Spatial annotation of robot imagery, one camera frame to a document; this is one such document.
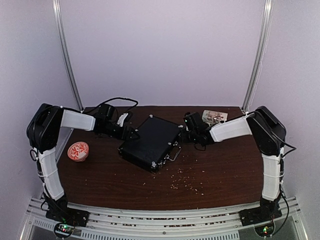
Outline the black poker set case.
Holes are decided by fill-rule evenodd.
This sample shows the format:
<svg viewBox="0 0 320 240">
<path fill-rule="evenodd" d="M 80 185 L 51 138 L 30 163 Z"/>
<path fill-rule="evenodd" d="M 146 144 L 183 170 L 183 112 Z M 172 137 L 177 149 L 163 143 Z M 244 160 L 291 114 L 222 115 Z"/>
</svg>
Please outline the black poker set case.
<svg viewBox="0 0 320 240">
<path fill-rule="evenodd" d="M 119 155 L 148 172 L 157 173 L 166 162 L 174 162 L 179 156 L 183 127 L 151 114 L 137 128 L 139 137 L 120 145 Z"/>
</svg>

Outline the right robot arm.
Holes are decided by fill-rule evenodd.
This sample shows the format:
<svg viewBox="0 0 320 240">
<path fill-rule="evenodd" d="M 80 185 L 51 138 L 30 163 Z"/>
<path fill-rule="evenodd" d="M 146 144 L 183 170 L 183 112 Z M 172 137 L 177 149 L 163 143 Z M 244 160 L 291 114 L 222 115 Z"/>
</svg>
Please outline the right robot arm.
<svg viewBox="0 0 320 240">
<path fill-rule="evenodd" d="M 259 206 L 241 210 L 240 220 L 242 225 L 247 226 L 282 216 L 279 201 L 284 197 L 282 184 L 285 157 L 288 155 L 285 148 L 295 151 L 296 147 L 286 142 L 286 127 L 266 106 L 212 126 L 205 123 L 198 112 L 187 112 L 183 120 L 186 125 L 182 133 L 183 141 L 204 148 L 250 136 L 261 154 L 263 186 Z"/>
</svg>

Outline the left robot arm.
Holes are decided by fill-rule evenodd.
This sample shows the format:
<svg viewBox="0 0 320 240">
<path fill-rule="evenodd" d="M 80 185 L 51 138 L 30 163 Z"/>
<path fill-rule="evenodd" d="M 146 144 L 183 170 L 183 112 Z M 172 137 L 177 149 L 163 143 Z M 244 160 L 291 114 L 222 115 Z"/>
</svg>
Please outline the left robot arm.
<svg viewBox="0 0 320 240">
<path fill-rule="evenodd" d="M 109 100 L 82 111 L 47 103 L 39 107 L 26 129 L 26 135 L 31 146 L 30 157 L 36 163 L 42 182 L 43 197 L 48 207 L 46 218 L 73 227 L 85 227 L 90 215 L 88 211 L 68 207 L 56 160 L 60 129 L 94 132 L 121 141 L 138 140 L 138 130 L 125 125 L 132 116 L 131 109 L 129 107 L 114 120 L 116 108 L 109 104 Z"/>
</svg>

